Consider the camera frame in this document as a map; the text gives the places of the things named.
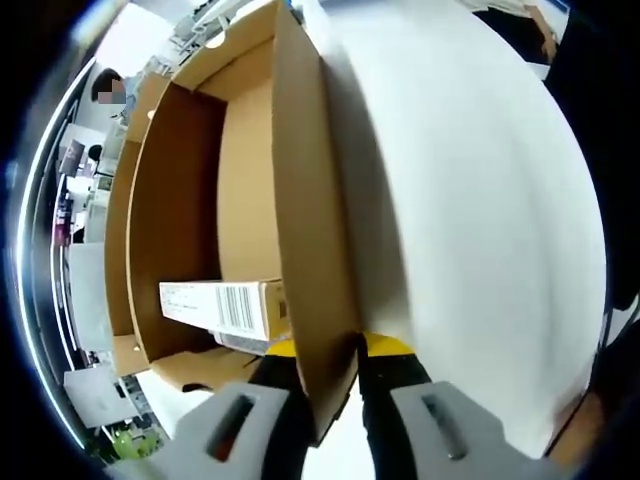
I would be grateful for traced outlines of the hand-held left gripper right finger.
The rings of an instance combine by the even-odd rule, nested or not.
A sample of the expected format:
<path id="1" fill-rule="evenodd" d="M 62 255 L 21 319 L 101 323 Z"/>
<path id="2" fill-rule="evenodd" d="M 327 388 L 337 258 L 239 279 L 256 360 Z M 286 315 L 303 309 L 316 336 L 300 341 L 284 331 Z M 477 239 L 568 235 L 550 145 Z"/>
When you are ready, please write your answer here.
<path id="1" fill-rule="evenodd" d="M 510 445 L 501 421 L 414 351 L 384 335 L 357 340 L 363 425 L 378 479 L 548 479 L 551 463 Z"/>

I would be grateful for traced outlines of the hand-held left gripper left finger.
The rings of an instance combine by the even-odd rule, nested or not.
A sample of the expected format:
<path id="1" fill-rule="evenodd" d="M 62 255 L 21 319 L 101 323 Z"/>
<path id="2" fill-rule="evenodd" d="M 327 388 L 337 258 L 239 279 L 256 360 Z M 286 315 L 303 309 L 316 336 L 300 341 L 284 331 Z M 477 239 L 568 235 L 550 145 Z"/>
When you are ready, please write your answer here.
<path id="1" fill-rule="evenodd" d="M 154 454 L 157 479 L 299 479 L 315 438 L 291 341 L 272 345 L 244 383 L 229 383 L 179 422 Z"/>

